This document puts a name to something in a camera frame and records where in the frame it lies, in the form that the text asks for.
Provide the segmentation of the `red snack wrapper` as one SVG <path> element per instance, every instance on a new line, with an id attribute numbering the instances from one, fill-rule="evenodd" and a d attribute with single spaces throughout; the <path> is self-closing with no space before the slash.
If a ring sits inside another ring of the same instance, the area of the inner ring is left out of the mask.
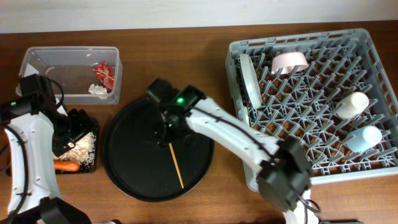
<path id="1" fill-rule="evenodd" d="M 101 62 L 94 68 L 94 72 L 107 92 L 110 93 L 114 86 L 114 74 L 110 66 L 106 62 Z"/>

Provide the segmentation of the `white tissue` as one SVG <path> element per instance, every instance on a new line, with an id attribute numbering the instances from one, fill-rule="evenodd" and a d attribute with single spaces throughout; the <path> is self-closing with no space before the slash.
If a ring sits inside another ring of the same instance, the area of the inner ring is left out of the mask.
<path id="1" fill-rule="evenodd" d="M 92 95 L 97 96 L 98 98 L 105 100 L 108 98 L 108 91 L 105 87 L 103 86 L 99 86 L 99 85 L 95 85 L 95 84 L 91 84 L 88 92 Z"/>

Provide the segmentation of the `light blue cup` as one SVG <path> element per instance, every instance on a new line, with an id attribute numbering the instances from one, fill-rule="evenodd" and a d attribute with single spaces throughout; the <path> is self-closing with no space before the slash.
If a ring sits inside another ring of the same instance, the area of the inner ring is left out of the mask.
<path id="1" fill-rule="evenodd" d="M 347 135 L 346 147 L 353 152 L 365 152 L 381 142 L 382 133 L 375 126 L 365 126 Z"/>

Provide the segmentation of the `wooden chopstick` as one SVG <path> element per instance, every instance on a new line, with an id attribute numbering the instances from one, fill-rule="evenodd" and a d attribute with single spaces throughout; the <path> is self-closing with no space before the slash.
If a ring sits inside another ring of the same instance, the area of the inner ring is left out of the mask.
<path id="1" fill-rule="evenodd" d="M 172 155 L 172 159 L 173 159 L 173 162 L 174 162 L 174 165 L 175 165 L 175 170 L 177 172 L 177 176 L 178 176 L 181 188 L 184 189 L 182 176 L 181 176 L 180 169 L 179 169 L 179 166 L 178 166 L 177 158 L 175 157 L 175 152 L 174 152 L 174 148 L 173 148 L 172 143 L 169 143 L 169 149 L 170 149 L 170 153 Z"/>

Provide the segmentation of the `orange carrot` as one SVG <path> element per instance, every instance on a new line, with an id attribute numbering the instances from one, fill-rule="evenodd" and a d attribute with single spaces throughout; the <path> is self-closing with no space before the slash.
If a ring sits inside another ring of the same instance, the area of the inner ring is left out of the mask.
<path id="1" fill-rule="evenodd" d="M 75 161 L 54 161 L 54 168 L 65 172 L 77 172 L 80 169 L 80 164 Z"/>

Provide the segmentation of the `pink saucer plate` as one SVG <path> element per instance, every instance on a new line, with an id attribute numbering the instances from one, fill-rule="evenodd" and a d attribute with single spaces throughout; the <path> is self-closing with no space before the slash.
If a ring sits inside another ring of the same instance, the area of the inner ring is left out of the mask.
<path id="1" fill-rule="evenodd" d="M 277 74 L 279 70 L 281 70 L 281 75 L 291 73 L 296 66 L 298 66 L 298 72 L 308 68 L 304 54 L 301 52 L 283 53 L 273 59 L 271 74 Z"/>

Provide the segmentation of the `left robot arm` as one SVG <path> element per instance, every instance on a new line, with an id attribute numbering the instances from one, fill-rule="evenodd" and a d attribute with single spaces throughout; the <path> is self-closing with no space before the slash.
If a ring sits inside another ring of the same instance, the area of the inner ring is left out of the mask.
<path id="1" fill-rule="evenodd" d="M 62 199 L 53 152 L 68 145 L 71 121 L 45 76 L 21 78 L 20 98 L 1 105 L 9 140 L 12 193 L 2 223 L 90 223 L 87 214 Z"/>

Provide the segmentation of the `white plastic fork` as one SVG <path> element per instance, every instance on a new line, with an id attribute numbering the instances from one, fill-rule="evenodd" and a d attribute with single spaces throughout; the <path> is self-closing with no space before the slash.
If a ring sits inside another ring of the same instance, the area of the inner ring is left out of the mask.
<path id="1" fill-rule="evenodd" d="M 243 121 L 250 126 L 249 113 L 246 106 L 243 106 Z"/>

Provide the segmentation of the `grey plate with food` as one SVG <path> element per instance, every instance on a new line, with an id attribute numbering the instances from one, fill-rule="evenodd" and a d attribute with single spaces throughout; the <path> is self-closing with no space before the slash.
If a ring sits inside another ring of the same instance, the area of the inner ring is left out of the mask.
<path id="1" fill-rule="evenodd" d="M 239 59 L 243 82 L 245 84 L 249 100 L 252 107 L 257 110 L 262 105 L 262 99 L 254 65 L 248 54 L 240 54 Z"/>

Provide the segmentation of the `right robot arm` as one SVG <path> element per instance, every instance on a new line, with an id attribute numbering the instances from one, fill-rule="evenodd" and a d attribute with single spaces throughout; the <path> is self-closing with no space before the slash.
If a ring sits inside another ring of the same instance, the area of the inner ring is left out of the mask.
<path id="1" fill-rule="evenodd" d="M 159 113 L 159 144 L 193 133 L 206 136 L 245 162 L 255 173 L 259 194 L 283 213 L 287 223 L 319 223 L 310 199 L 312 168 L 300 141 L 280 140 L 252 129 L 194 86 L 183 90 L 156 79 L 146 90 Z"/>

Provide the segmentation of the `small white cup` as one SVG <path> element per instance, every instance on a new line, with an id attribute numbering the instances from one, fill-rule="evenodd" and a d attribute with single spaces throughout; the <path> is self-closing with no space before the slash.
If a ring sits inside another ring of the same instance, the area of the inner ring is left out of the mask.
<path id="1" fill-rule="evenodd" d="M 361 114 L 368 107 L 369 98 L 364 93 L 357 91 L 343 98 L 337 105 L 339 110 L 336 114 L 341 119 L 351 119 Z"/>

